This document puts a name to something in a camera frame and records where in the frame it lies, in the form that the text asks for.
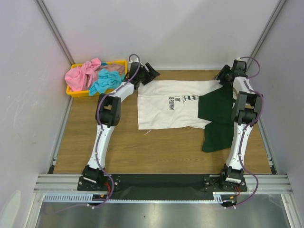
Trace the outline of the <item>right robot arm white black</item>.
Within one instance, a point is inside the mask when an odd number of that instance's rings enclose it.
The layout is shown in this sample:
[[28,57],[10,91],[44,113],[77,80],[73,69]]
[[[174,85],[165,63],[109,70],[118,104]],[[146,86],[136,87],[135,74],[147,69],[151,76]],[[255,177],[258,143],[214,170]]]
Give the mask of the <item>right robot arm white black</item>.
[[[258,72],[247,75],[247,59],[253,60]],[[238,57],[233,65],[225,65],[215,77],[221,85],[230,85],[236,94],[232,109],[234,135],[229,156],[220,173],[219,186],[225,191],[245,185],[244,173],[251,174],[244,166],[247,142],[251,131],[257,124],[264,108],[263,95],[254,90],[250,79],[256,77],[261,70],[260,64],[252,57]]]

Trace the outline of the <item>white green raglan t-shirt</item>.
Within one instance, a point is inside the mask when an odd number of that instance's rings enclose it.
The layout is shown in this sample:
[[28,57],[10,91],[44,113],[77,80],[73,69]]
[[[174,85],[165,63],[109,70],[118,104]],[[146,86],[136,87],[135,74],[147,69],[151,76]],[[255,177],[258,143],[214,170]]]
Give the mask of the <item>white green raglan t-shirt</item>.
[[138,128],[159,130],[203,129],[202,151],[215,152],[232,145],[234,89],[218,81],[157,80],[140,85]]

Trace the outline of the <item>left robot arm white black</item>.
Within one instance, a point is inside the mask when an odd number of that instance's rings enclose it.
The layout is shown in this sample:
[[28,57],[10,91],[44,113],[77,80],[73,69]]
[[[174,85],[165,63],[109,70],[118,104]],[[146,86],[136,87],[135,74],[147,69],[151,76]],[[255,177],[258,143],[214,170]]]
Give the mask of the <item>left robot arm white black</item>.
[[82,177],[94,190],[100,190],[105,182],[105,159],[111,135],[121,119],[121,103],[140,85],[146,85],[160,75],[150,63],[131,63],[128,78],[108,94],[101,94],[95,113],[97,130],[91,157],[83,169]]

